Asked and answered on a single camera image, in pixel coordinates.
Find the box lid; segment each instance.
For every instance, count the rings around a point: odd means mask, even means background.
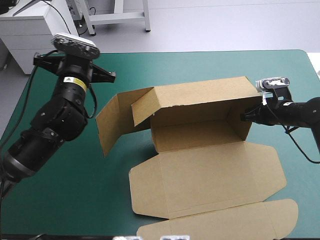
[[[276,150],[245,141],[159,153],[129,180],[133,211],[166,219],[261,202],[287,184]]]
[[[298,206],[291,199],[258,202],[142,226],[137,236],[159,240],[165,235],[189,235],[192,240],[274,240],[294,229]]]

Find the white bracket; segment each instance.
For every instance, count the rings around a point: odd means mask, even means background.
[[[142,0],[142,12],[124,12],[124,0],[114,0],[113,13],[91,15],[87,0],[78,0],[89,34],[96,35],[95,25],[145,22],[145,31],[150,32],[148,0]]]

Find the cardboard flap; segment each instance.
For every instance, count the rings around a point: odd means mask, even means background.
[[[150,128],[149,121],[134,126],[131,104],[151,89],[152,87],[118,93],[99,112],[95,119],[104,155],[108,154],[121,135]]]
[[[245,76],[156,86],[132,104],[134,125],[162,108],[259,96]]]
[[[287,184],[273,147],[243,141],[160,153],[129,180],[133,211],[166,219],[257,203]]]
[[[165,235],[189,235],[192,240],[273,240],[290,234],[298,220],[291,199],[258,202],[142,226],[137,236],[159,240]]]

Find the white cabinet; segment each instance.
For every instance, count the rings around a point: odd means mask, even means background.
[[[35,53],[45,54],[54,49],[51,45],[54,34],[68,33],[61,16],[43,1],[13,16],[28,2],[20,0],[17,6],[0,15],[0,38],[25,74],[32,72]],[[61,13],[71,34],[78,36],[66,1],[49,3]]]

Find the green tabletop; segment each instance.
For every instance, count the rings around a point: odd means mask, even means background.
[[[119,92],[236,76],[247,76],[252,83],[286,76],[295,102],[320,95],[319,79],[301,50],[105,53],[95,63],[117,73],[114,84],[93,85],[99,111]],[[38,70],[24,117],[5,149],[50,99],[56,80],[52,73]],[[23,100],[4,136],[16,122]],[[89,94],[86,107],[90,113],[93,101]],[[319,159],[309,129],[298,129],[293,135],[313,159]],[[320,237],[319,166],[304,159],[281,126],[253,124],[247,141],[278,151],[287,186],[268,200],[291,198],[298,203],[298,223],[290,237]],[[162,221],[133,213],[128,178],[133,166],[156,154],[151,132],[145,130],[122,136],[103,157],[96,122],[90,120],[80,137],[64,144],[35,176],[24,179],[4,200],[3,233],[134,235],[138,227]]]

